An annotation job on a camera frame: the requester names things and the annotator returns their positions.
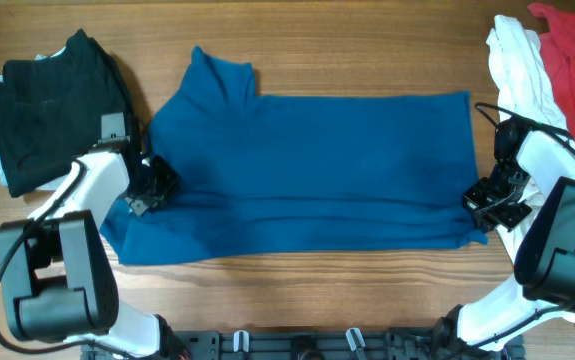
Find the blue polo shirt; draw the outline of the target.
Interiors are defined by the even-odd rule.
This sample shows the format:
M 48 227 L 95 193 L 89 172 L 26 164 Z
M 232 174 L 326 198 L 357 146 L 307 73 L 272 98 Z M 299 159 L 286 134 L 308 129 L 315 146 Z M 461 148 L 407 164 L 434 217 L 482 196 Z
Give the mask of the blue polo shirt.
M 143 215 L 114 203 L 101 232 L 124 265 L 486 242 L 462 205 L 478 180 L 465 91 L 260 95 L 250 64 L 195 48 L 149 134 L 180 189 Z

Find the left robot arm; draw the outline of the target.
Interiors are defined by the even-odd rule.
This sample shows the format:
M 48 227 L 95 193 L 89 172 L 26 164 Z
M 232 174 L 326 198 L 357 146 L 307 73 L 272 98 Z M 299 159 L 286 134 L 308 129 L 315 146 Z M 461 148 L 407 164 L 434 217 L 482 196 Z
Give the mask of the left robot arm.
M 186 359 L 159 315 L 119 299 L 100 227 L 118 199 L 141 216 L 179 188 L 175 171 L 141 152 L 140 124 L 101 118 L 96 144 L 76 155 L 56 192 L 27 219 L 0 225 L 0 345 L 20 354 L 81 346 L 118 359 Z

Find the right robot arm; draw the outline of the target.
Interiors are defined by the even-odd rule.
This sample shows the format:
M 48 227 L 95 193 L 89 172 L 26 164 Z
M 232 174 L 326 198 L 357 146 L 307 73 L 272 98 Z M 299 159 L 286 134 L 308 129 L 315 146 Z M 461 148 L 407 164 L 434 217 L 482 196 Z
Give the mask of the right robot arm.
M 568 132 L 519 115 L 495 126 L 492 174 L 464 193 L 485 232 L 527 228 L 508 280 L 435 325 L 432 350 L 483 358 L 555 318 L 575 323 L 575 150 Z

